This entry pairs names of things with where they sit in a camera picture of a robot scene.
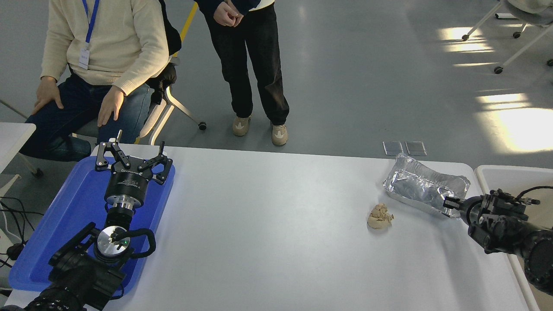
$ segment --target blue tray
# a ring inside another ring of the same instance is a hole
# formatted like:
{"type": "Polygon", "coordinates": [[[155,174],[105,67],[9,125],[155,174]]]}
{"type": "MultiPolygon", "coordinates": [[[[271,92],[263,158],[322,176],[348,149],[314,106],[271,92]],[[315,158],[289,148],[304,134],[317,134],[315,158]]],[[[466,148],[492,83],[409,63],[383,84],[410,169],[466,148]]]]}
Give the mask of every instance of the blue tray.
{"type": "MultiPolygon", "coordinates": [[[[113,158],[106,159],[113,163],[113,158]]],[[[98,229],[103,229],[107,215],[103,197],[111,174],[109,170],[96,172],[95,161],[96,157],[81,160],[65,180],[9,274],[12,288],[42,291],[50,285],[48,275],[52,266],[48,265],[48,260],[52,255],[89,222],[93,221],[98,229]]],[[[156,182],[148,184],[144,206],[136,210],[131,230],[150,228],[155,233],[173,186],[174,176],[175,167],[171,167],[164,185],[156,182]]],[[[146,237],[133,238],[132,247],[135,252],[146,251],[149,247],[146,237]]],[[[93,256],[92,247],[88,254],[93,256]]],[[[136,284],[145,260],[146,258],[131,259],[122,268],[122,272],[126,274],[123,280],[126,293],[136,284]]]]}

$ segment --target white table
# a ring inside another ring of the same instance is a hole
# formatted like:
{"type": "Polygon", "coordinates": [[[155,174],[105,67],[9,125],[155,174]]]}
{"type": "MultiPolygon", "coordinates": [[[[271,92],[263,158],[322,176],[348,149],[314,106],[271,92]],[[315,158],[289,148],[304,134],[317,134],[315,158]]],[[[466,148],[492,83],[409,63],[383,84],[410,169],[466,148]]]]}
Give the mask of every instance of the white table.
{"type": "Polygon", "coordinates": [[[0,173],[19,152],[36,126],[30,123],[0,122],[0,173]]]}
{"type": "MultiPolygon", "coordinates": [[[[122,145],[153,157],[157,147],[122,145]]],[[[388,197],[392,159],[167,147],[177,168],[158,248],[106,311],[528,310],[505,254],[388,197]],[[367,227],[377,203],[395,216],[367,227]]],[[[472,182],[461,163],[424,162],[472,182]]],[[[13,291],[24,307],[37,292],[13,291]]]]}

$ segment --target beige sneaker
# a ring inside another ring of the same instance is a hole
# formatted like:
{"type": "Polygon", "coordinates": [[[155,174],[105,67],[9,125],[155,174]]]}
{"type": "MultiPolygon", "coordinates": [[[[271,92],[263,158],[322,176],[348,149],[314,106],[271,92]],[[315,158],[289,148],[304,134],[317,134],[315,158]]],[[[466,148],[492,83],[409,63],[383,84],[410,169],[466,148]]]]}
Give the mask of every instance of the beige sneaker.
{"type": "Polygon", "coordinates": [[[249,130],[249,120],[252,116],[247,118],[236,117],[232,122],[232,133],[236,136],[244,136],[249,130]]]}
{"type": "Polygon", "coordinates": [[[286,125],[271,125],[273,127],[273,134],[271,140],[273,144],[277,146],[284,145],[288,141],[288,131],[286,125]]]}

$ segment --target clasped hands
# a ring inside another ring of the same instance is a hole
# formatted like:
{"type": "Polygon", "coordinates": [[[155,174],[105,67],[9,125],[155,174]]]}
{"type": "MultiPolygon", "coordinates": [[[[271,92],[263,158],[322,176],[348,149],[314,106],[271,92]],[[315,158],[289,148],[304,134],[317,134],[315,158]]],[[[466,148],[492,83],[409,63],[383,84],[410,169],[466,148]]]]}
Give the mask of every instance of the clasped hands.
{"type": "Polygon", "coordinates": [[[238,26],[242,18],[244,18],[244,15],[240,14],[231,0],[221,2],[213,14],[215,22],[230,27],[238,26]]]}
{"type": "MultiPolygon", "coordinates": [[[[119,110],[123,105],[124,93],[116,86],[112,86],[102,100],[102,106],[98,113],[98,127],[106,125],[113,112],[113,120],[119,119],[119,110]]],[[[37,113],[49,102],[55,101],[59,109],[63,109],[61,103],[60,90],[56,85],[56,79],[50,76],[43,76],[40,79],[40,85],[36,91],[35,107],[31,115],[37,113]]]]}

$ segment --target knit sweater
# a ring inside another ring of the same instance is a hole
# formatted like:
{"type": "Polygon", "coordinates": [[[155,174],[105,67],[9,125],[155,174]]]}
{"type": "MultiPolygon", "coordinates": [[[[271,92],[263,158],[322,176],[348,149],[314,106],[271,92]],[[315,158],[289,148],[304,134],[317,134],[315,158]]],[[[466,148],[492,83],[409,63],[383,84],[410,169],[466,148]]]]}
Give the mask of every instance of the knit sweater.
{"type": "Polygon", "coordinates": [[[92,85],[114,85],[128,95],[157,76],[169,59],[158,0],[100,0],[90,39],[88,69],[79,67],[94,0],[50,0],[42,76],[59,80],[69,63],[92,85]]]}
{"type": "MultiPolygon", "coordinates": [[[[209,17],[213,17],[215,10],[223,2],[223,0],[194,0],[198,3],[200,11],[209,17]]],[[[248,12],[262,9],[273,4],[275,0],[234,0],[232,3],[237,8],[237,10],[242,14],[246,15],[248,12]]]]}

